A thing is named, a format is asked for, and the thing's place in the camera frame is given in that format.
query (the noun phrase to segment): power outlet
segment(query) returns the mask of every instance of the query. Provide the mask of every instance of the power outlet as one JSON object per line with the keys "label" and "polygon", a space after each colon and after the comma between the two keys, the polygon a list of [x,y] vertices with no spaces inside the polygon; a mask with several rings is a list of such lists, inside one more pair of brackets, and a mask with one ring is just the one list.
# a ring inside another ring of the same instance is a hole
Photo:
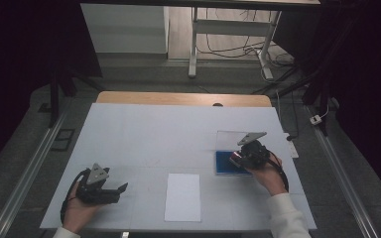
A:
{"label": "power outlet", "polygon": [[321,122],[321,119],[320,119],[320,117],[318,116],[318,115],[316,115],[316,116],[314,116],[314,117],[311,117],[311,123],[313,124],[313,125],[317,125],[317,124],[319,124]]}

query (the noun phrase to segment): table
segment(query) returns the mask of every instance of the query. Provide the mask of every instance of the table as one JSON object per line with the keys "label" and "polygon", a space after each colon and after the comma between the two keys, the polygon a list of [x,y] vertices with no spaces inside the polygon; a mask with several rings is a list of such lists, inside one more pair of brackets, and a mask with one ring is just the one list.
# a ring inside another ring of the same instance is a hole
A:
{"label": "table", "polygon": [[[236,98],[247,100],[231,103]],[[248,103],[249,98],[255,103]],[[213,107],[212,102],[230,106]],[[91,106],[41,228],[61,226],[59,210],[71,181],[85,167],[98,162],[110,168],[105,188],[123,182],[129,186],[118,203],[96,214],[87,226],[90,229],[269,230],[268,191],[252,177],[221,177],[213,169],[218,131],[255,130],[268,132],[262,142],[283,160],[292,200],[305,214],[309,228],[316,229],[290,151],[285,149],[277,113],[270,105],[259,95],[102,92]],[[201,222],[164,220],[170,174],[198,175]]]}
{"label": "table", "polygon": [[[270,3],[293,3],[301,5],[319,5],[318,0],[263,0]],[[267,80],[273,79],[271,69],[268,66],[266,55],[277,27],[281,11],[272,14],[271,22],[240,22],[224,20],[208,20],[197,18],[197,7],[193,8],[192,38],[190,46],[190,70],[189,77],[196,77],[196,35],[231,35],[231,36],[254,36],[265,37],[262,50],[256,52],[259,62]]]}

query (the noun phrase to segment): wall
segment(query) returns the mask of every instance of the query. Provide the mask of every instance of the wall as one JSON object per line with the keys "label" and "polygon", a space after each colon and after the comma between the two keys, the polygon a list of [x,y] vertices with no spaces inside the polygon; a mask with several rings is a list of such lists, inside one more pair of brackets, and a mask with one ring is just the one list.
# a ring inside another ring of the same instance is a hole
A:
{"label": "wall", "polygon": [[165,54],[169,8],[81,4],[97,53]]}

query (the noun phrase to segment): metal rail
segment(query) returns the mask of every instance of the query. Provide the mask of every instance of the metal rail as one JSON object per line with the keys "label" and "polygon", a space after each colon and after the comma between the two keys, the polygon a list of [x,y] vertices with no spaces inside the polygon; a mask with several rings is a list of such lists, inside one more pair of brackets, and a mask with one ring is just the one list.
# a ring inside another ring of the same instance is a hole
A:
{"label": "metal rail", "polygon": [[[305,109],[309,114],[309,117],[314,116],[309,107],[305,107]],[[323,148],[323,151],[326,154],[330,167],[335,174],[336,180],[339,183],[342,193],[344,194],[348,205],[353,211],[354,217],[357,220],[358,226],[363,233],[363,236],[367,238],[378,238],[379,235],[377,234],[373,222],[366,209],[364,208],[363,202],[351,184],[348,174],[345,171],[338,155],[336,154],[332,143],[328,137],[323,135],[319,127],[315,127],[315,133],[321,147]]]}
{"label": "metal rail", "polygon": [[49,128],[46,132],[35,154],[30,159],[30,162],[27,164],[20,180],[8,198],[5,206],[2,208],[0,213],[0,238],[5,237],[11,227],[18,210],[20,209],[31,185],[33,184],[33,181],[36,178],[36,175],[39,172],[49,149],[51,148],[52,142],[64,122],[70,107],[70,102],[70,98],[63,101],[61,116],[55,123],[54,127]]}

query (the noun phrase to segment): metal frame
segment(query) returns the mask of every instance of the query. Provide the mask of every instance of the metal frame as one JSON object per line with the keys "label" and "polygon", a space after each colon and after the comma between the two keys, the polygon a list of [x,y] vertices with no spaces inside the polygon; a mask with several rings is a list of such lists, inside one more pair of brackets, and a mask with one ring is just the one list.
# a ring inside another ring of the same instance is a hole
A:
{"label": "metal frame", "polygon": [[[306,106],[305,109],[309,117],[314,116],[308,106]],[[318,126],[315,127],[315,134],[317,135],[317,140],[319,141],[324,153],[326,154],[329,165],[336,177],[336,180],[339,183],[339,187],[341,188],[348,205],[352,209],[353,215],[357,220],[358,227],[363,233],[363,236],[367,238],[378,238],[379,235],[377,230],[374,227],[374,224],[368,215],[363,202],[351,184],[351,180],[349,179],[348,174],[345,171],[338,155],[336,154],[329,138],[323,135],[321,129]]]}
{"label": "metal frame", "polygon": [[52,142],[54,141],[62,123],[64,122],[70,107],[70,102],[70,98],[67,98],[63,102],[61,116],[56,121],[54,127],[49,128],[46,132],[35,154],[30,159],[30,162],[27,164],[26,169],[21,175],[20,180],[18,181],[7,202],[2,208],[0,213],[0,237],[5,237],[8,233],[12,222],[18,213],[18,210],[26,198],[31,185],[33,184],[33,181],[36,178],[36,175],[39,172],[39,169],[42,166],[42,163],[45,160],[49,149],[51,148]]}
{"label": "metal frame", "polygon": [[281,12],[274,12],[271,22],[239,22],[224,20],[199,20],[197,18],[197,7],[193,8],[193,19],[191,27],[190,45],[190,69],[189,77],[196,77],[196,35],[229,35],[229,36],[253,36],[265,37],[262,51],[258,51],[258,59],[262,66],[265,78],[273,79],[271,69],[268,66],[266,55],[277,27]]}

